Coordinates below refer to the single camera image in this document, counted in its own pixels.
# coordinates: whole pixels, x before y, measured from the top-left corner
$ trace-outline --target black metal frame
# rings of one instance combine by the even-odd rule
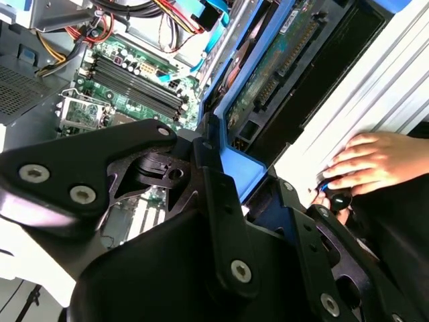
[[[364,321],[393,314],[421,320],[333,214],[315,206],[304,214],[288,183],[271,176],[274,189],[265,191],[253,222],[261,227],[246,221],[233,179],[223,173],[218,119],[206,115],[197,131],[188,142],[145,120],[0,155],[2,217],[66,237],[68,247],[90,240],[118,200],[150,184],[169,189],[169,220],[86,268],[70,321],[356,321],[336,283],[341,276],[358,288]],[[50,177],[24,181],[19,169],[29,163]],[[70,198],[78,184],[96,192],[92,203]],[[332,270],[322,238],[340,254]],[[237,260],[249,270],[239,272],[244,282],[234,273]]]

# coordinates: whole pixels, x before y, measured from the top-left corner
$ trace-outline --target screw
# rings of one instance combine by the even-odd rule
[[[393,320],[395,321],[395,322],[404,322],[404,320],[403,319],[401,319],[401,317],[398,315],[398,314],[392,314],[391,315],[391,317],[393,317]]]
[[[322,213],[323,217],[329,217],[328,211],[325,208],[320,208],[320,212]]]
[[[234,260],[231,263],[233,276],[242,283],[248,283],[252,279],[252,272],[246,263],[241,260]]]
[[[290,184],[290,183],[288,183],[288,182],[283,182],[283,184],[284,184],[284,186],[289,190],[289,191],[293,191],[294,190],[294,188],[293,188],[293,186]]]
[[[340,308],[338,304],[329,294],[323,293],[320,296],[320,302],[322,302],[324,309],[327,310],[333,317],[338,317],[340,315]]]
[[[163,136],[169,136],[170,133],[167,129],[164,129],[163,127],[158,128],[158,132],[160,132]]]
[[[97,194],[89,186],[75,186],[70,190],[70,197],[75,203],[87,205],[94,202]]]
[[[91,32],[91,36],[92,36],[92,37],[94,37],[94,38],[98,37],[99,35],[100,35],[100,33],[99,33],[99,31],[98,31],[98,30],[93,30],[93,31]]]
[[[50,173],[47,168],[39,164],[27,164],[19,169],[22,180],[31,183],[41,183],[49,179]]]

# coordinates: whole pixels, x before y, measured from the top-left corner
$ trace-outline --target green circuit board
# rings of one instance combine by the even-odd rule
[[[125,62],[127,56],[132,56],[133,63],[138,65],[141,71],[138,77],[165,88],[169,93],[173,93],[174,95],[177,93],[181,97],[187,98],[186,104],[182,106],[185,112],[182,112],[178,119],[173,120],[171,117],[158,113],[148,106],[139,104],[123,93],[118,93],[107,86],[96,83],[91,80],[90,77],[81,74],[77,75],[75,79],[75,87],[79,92],[111,104],[117,113],[128,117],[127,121],[154,118],[167,124],[174,131],[178,131],[181,128],[196,128],[200,100],[198,98],[198,93],[195,91],[198,87],[198,81],[194,77],[189,76],[170,82],[160,81],[158,78],[160,74],[177,72],[177,67],[172,66],[163,58],[157,57],[150,52],[144,52],[143,50],[130,46],[114,36],[111,36],[101,44],[97,44],[91,50],[86,51],[81,70],[90,70],[92,61],[94,57],[97,56],[103,56],[118,66],[120,66],[123,61]],[[86,118],[79,120],[82,114],[79,110],[73,113],[73,115],[70,115],[70,118],[74,121],[78,120],[81,123],[87,123]],[[118,123],[122,122],[115,121],[115,116],[113,115],[110,117],[107,126],[116,125]],[[84,132],[84,130],[73,131],[72,133],[82,132]]]
[[[79,82],[83,83],[77,86],[79,91],[84,94],[89,94],[95,99],[110,102],[112,106],[116,108],[117,112],[120,112],[136,121],[142,119],[159,119],[161,122],[171,127],[174,131],[178,131],[181,128],[195,129],[196,127],[196,122],[198,119],[198,105],[194,105],[194,108],[189,108],[186,114],[181,117],[179,121],[173,121],[173,119],[155,112],[149,107],[140,105],[128,97],[120,95],[103,85],[100,85],[91,80],[86,80],[85,78],[81,79],[82,80]]]
[[[317,27],[317,23],[312,19],[316,2],[316,0],[303,1],[291,10],[283,28],[253,71],[234,105],[229,109],[227,113],[229,131],[234,130],[236,124],[239,127],[239,124],[248,118],[254,110],[256,101],[259,101],[260,105],[267,103],[280,83],[278,78],[285,76],[299,51],[305,45],[305,40]],[[302,41],[294,46],[293,42],[297,38]],[[276,71],[279,74],[278,78],[273,77]]]

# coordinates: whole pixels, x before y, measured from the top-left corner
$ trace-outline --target red wire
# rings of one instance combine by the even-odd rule
[[[113,23],[114,23],[114,17],[113,14],[111,14],[111,24],[112,26],[109,28],[109,32],[107,32],[107,20],[106,17],[103,16],[103,32],[101,34],[101,36],[97,37],[97,38],[91,38],[91,37],[86,37],[85,41],[87,42],[104,42],[108,37],[111,36],[111,34],[113,33]],[[66,31],[74,38],[77,39],[80,36],[80,33],[78,30],[76,30],[76,28],[73,27],[66,27]]]
[[[204,32],[203,29],[199,28],[199,29],[195,29],[195,26],[188,20],[188,18],[186,18],[176,7],[174,7],[171,3],[169,3],[166,0],[158,0],[160,3],[162,3],[162,5],[166,6],[168,9],[172,10],[176,15],[178,15],[180,18],[182,18],[182,20],[184,20],[185,22],[188,23],[188,25],[191,25],[194,28],[194,31],[197,34],[202,34]]]

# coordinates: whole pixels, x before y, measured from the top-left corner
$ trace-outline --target motherboard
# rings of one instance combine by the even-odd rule
[[[96,44],[86,51],[74,83],[77,98],[104,102],[104,114],[97,123],[96,109],[88,110],[73,102],[63,117],[62,135],[149,118],[159,119],[174,131],[195,129],[198,81],[191,76],[170,82],[160,80],[160,76],[177,71],[164,59],[114,36]]]

